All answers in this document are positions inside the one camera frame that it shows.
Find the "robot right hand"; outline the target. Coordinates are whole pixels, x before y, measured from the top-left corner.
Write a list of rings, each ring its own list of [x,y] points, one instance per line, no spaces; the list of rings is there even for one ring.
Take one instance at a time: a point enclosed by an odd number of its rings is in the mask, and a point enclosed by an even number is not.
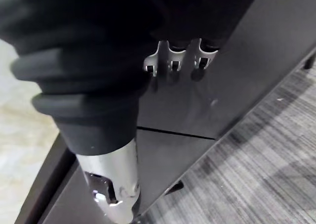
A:
[[[33,106],[52,117],[114,223],[138,212],[140,98],[161,79],[179,82],[193,40],[190,78],[202,80],[253,1],[0,0],[12,74],[39,86]]]

